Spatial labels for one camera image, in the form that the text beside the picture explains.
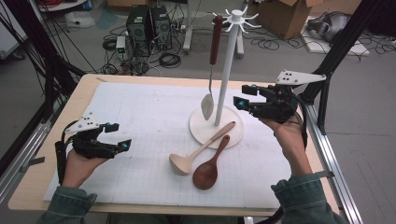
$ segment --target dark wooden spoon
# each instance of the dark wooden spoon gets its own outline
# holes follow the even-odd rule
[[[221,139],[221,143],[218,150],[216,151],[215,156],[209,161],[202,163],[195,170],[194,174],[192,175],[192,182],[194,182],[196,188],[210,189],[213,187],[213,185],[215,185],[216,180],[218,179],[218,157],[221,151],[227,146],[229,141],[230,135],[227,134]]]

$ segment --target wooden table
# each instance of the wooden table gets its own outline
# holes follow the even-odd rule
[[[45,162],[33,165],[29,168],[26,175],[18,185],[8,206],[15,210],[39,210],[45,211],[49,202],[43,201],[43,196],[47,191],[49,182],[56,170],[56,156],[54,153],[54,143],[61,139],[64,127],[73,120],[80,119],[87,105],[90,103],[97,86],[101,82],[134,83],[134,84],[153,84],[167,86],[184,87],[207,87],[207,80],[190,78],[166,78],[166,77],[124,77],[124,76],[105,76],[105,75],[86,75],[78,83],[71,98],[66,104],[60,117],[53,125],[43,146],[38,151],[36,158],[45,157]],[[213,88],[220,87],[220,81],[213,81]],[[229,81],[229,89],[241,89],[242,85],[253,84],[240,81]],[[254,83],[259,86],[267,86],[266,83]],[[306,153],[310,160],[314,172],[322,171],[318,153],[313,145],[312,139],[308,136]],[[329,182],[321,179],[327,200],[336,213],[339,212],[338,206],[332,194]],[[114,204],[96,203],[92,212],[108,213],[149,213],[149,214],[191,214],[191,215],[219,215],[219,216],[252,216],[268,217],[274,209],[257,208],[219,208],[219,207],[194,207],[194,206],[168,206],[168,205],[139,205],[139,204]]]

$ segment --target sleeve cuff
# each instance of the sleeve cuff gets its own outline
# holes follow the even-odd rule
[[[280,180],[271,189],[285,212],[327,202],[317,174],[292,176]]]
[[[96,200],[96,194],[87,195],[84,189],[58,187],[52,196],[48,212],[68,217],[85,216]]]

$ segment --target bracket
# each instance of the bracket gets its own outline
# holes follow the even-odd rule
[[[90,112],[86,116],[82,116],[79,121],[75,124],[67,128],[64,132],[65,133],[78,133],[83,132],[91,129],[95,129],[99,127],[99,123],[96,120],[96,117]]]
[[[324,80],[326,80],[325,75],[313,75],[310,73],[293,72],[284,69],[277,77],[276,84],[296,86]]]

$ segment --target wire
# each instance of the wire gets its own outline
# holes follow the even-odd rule
[[[165,52],[160,57],[160,66],[165,68],[176,68],[181,64],[180,56],[174,53]]]

